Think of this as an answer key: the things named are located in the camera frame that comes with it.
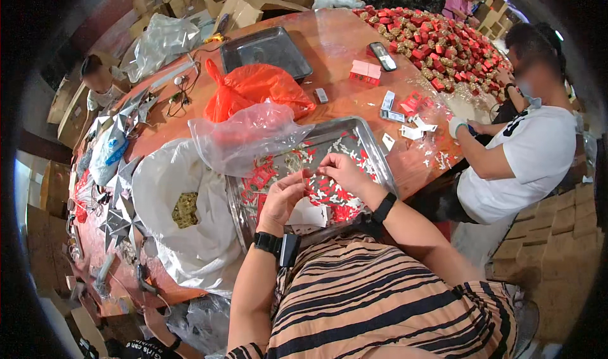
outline smartphone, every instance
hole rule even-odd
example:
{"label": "smartphone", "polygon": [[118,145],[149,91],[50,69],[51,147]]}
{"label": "smartphone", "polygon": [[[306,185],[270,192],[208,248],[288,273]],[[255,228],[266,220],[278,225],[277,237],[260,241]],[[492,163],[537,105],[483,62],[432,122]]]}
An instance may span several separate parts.
{"label": "smartphone", "polygon": [[374,52],[378,61],[382,65],[383,69],[387,72],[392,72],[397,69],[397,65],[393,58],[389,55],[389,52],[386,50],[384,45],[381,42],[372,42],[370,44],[371,51]]}

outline white t-shirt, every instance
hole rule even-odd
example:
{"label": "white t-shirt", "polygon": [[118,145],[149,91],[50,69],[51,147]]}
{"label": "white t-shirt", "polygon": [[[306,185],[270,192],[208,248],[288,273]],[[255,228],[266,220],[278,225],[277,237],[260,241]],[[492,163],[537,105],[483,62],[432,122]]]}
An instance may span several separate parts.
{"label": "white t-shirt", "polygon": [[566,109],[526,109],[494,136],[503,144],[514,179],[483,180],[472,167],[460,176],[457,194],[466,213],[491,224],[546,197],[564,179],[576,150],[576,120]]}
{"label": "white t-shirt", "polygon": [[[120,69],[116,66],[110,67],[110,73],[112,73],[112,77],[116,78],[119,81],[122,81],[126,78],[125,74],[120,71]],[[86,97],[86,108],[89,111],[95,111],[97,108],[106,108],[112,103],[116,103],[122,98],[126,93],[119,89],[116,85],[112,84],[110,89],[104,93],[100,94],[93,90],[89,90],[89,95]]]}

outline floor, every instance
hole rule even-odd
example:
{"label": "floor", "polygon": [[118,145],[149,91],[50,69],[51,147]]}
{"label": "floor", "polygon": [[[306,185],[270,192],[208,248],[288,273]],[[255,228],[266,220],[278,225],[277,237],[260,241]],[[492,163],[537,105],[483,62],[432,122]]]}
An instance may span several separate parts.
{"label": "floor", "polygon": [[452,232],[452,246],[473,265],[484,270],[486,263],[502,242],[516,214],[488,226],[460,223]]}

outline white glove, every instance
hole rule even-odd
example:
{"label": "white glove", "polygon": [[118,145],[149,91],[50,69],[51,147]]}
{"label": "white glove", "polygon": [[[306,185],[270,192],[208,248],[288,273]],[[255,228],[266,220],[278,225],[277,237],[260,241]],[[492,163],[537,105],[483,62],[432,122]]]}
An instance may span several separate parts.
{"label": "white glove", "polygon": [[454,140],[458,139],[456,137],[456,131],[458,130],[458,127],[460,127],[460,126],[464,126],[466,129],[469,129],[469,126],[464,119],[452,117],[452,119],[449,122],[449,128],[450,128],[450,135],[452,136],[452,138]]}

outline stainless steel tray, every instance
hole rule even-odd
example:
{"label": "stainless steel tray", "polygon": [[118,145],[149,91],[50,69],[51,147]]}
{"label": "stainless steel tray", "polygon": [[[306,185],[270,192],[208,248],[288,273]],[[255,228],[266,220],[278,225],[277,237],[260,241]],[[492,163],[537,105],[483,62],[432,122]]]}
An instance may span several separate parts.
{"label": "stainless steel tray", "polygon": [[[358,139],[349,138],[351,136],[356,136]],[[384,158],[383,152],[376,143],[367,122],[359,117],[345,117],[317,124],[305,138],[305,142],[306,148],[316,148],[318,154],[316,154],[311,162],[306,162],[303,165],[315,170],[319,166],[321,160],[323,160],[328,147],[332,146],[338,140],[344,141],[346,145],[353,144],[357,146],[359,150],[361,150],[361,148],[365,150],[369,162],[373,167],[373,172],[376,174],[376,181],[383,185],[386,190],[393,192],[399,197],[393,174],[390,172],[389,165]],[[285,157],[285,160],[283,161],[287,161],[288,159],[286,157],[289,154],[293,154],[292,151],[273,156],[274,163],[276,164],[277,161],[282,161],[281,158],[283,157]],[[277,179],[282,178],[289,172],[287,165],[285,164],[277,165],[275,170],[277,172]],[[249,246],[253,242],[256,216],[253,215],[250,208],[246,207],[241,197],[241,192],[243,191],[242,179],[226,176],[226,183],[228,203],[231,207],[232,218],[234,219],[238,238],[243,251],[247,252]]]}
{"label": "stainless steel tray", "polygon": [[227,41],[219,48],[224,72],[249,64],[278,66],[296,81],[313,74],[313,68],[283,27],[272,27]]}

